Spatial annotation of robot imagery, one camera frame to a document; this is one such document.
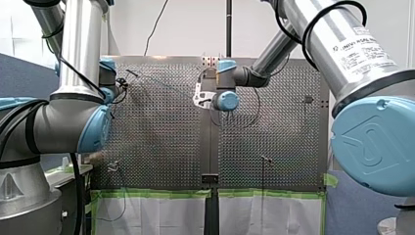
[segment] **printed label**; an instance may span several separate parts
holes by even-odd
[[[356,80],[372,68],[396,65],[376,39],[368,35],[357,35],[339,43],[333,47],[333,53],[345,72]]]
[[[370,31],[366,27],[354,27],[353,29],[357,35],[369,35],[370,36]]]

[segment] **pegboard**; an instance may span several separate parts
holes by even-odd
[[[291,60],[267,87],[257,89],[260,102],[253,88],[237,88],[241,106],[233,116],[221,117],[221,188],[322,190],[329,94],[322,80],[306,61]],[[250,124],[258,104],[259,116]]]
[[[115,61],[117,76],[129,83],[128,93],[113,107],[115,119],[93,187],[199,189],[200,110],[192,96],[202,59]],[[119,161],[124,178],[108,172],[114,161]]]
[[[248,66],[254,59],[236,61]],[[205,61],[116,57],[115,62],[118,76],[130,87],[125,101],[113,107],[115,119],[93,187],[200,189],[202,112],[192,96]],[[211,156],[218,161],[220,187],[319,190],[328,132],[328,89],[319,73],[305,61],[290,61],[267,88],[258,89],[260,117],[249,127],[257,97],[252,88],[237,92],[241,106],[218,120],[219,154]],[[312,98],[310,104],[304,102],[306,96]],[[261,156],[272,159],[273,167],[262,170]],[[114,161],[120,162],[123,177],[108,172]]]

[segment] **robotic arm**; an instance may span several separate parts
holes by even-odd
[[[50,190],[41,154],[91,153],[106,141],[109,104],[120,93],[115,65],[100,62],[106,0],[25,0],[60,61],[50,101],[0,100],[0,227],[14,234],[59,234],[61,195]]]
[[[305,56],[312,58],[337,99],[331,143],[345,172],[377,192],[414,196],[415,70],[401,69],[346,8],[358,7],[365,21],[360,4],[268,2],[277,17],[288,20],[286,32],[279,31],[250,68],[220,61],[219,93],[233,92],[236,86],[266,86],[272,71],[302,42]]]

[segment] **blue joint cap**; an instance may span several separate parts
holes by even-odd
[[[100,106],[89,118],[79,138],[79,154],[94,153],[104,147],[110,132],[110,111],[108,106]]]
[[[393,96],[360,99],[336,117],[331,139],[339,164],[376,192],[415,196],[415,102]]]
[[[100,67],[107,71],[115,71],[115,61],[111,58],[102,58],[100,60]]]
[[[233,60],[223,60],[217,63],[217,72],[230,71],[236,67],[236,62]]]
[[[108,105],[108,104],[112,103],[113,100],[115,99],[114,92],[112,90],[110,90],[109,88],[106,88],[106,87],[101,88],[101,90],[105,93],[105,96],[106,96],[104,104]]]
[[[216,98],[216,107],[220,111],[234,111],[239,106],[239,97],[233,91],[225,91]]]
[[[12,109],[19,105],[22,105],[26,102],[32,101],[35,98],[31,97],[8,97],[8,98],[0,98],[0,111]]]

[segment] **white wall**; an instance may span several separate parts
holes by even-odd
[[[111,8],[114,55],[143,55],[146,40],[164,0],[116,1]],[[278,26],[267,3],[233,1],[233,56],[257,57]],[[148,55],[209,56],[226,52],[225,0],[170,0],[154,34]]]
[[[0,53],[54,68],[56,58],[41,38],[42,30],[31,8],[23,0],[0,0],[0,5]],[[107,23],[103,20],[101,54],[108,53]]]
[[[368,27],[396,62],[409,66],[408,49],[413,0],[360,0],[368,11]],[[164,0],[115,1],[110,25],[113,55],[143,55]],[[148,55],[217,56],[225,54],[225,0],[170,0],[154,34]],[[233,1],[233,56],[257,57],[278,31],[269,4]],[[302,58],[300,50],[293,58]]]

